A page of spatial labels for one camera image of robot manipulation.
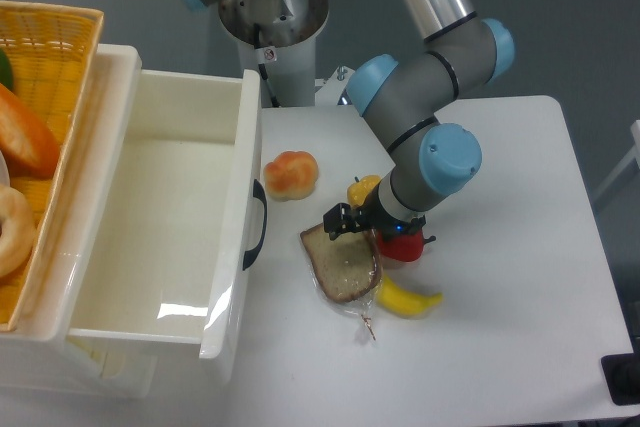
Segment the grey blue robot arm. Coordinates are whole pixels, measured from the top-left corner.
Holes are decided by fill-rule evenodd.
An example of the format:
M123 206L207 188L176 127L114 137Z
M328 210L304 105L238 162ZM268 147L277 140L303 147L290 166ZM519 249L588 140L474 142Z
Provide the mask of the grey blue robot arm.
M340 204L323 218L336 239L375 230L387 238L414 234L425 215L461 190L480 168L476 138L437 112L502 75L513 63L510 32L480 19L470 0L404 0L422 36L424 52L408 63L377 56L349 78L345 94L393 161L393 169L360 207ZM328 17L327 0L184 0L193 10L216 6L241 57L262 81L269 107L313 98L312 56L286 51L313 43Z

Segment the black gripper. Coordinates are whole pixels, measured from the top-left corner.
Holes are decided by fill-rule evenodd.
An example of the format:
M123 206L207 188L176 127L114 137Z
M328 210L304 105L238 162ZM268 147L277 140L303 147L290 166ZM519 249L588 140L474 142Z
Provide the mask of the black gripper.
M323 215L324 232L331 241L346 233L369 229L385 237L422 237L425 216L402 205L387 185L377 185L360 207L338 203Z

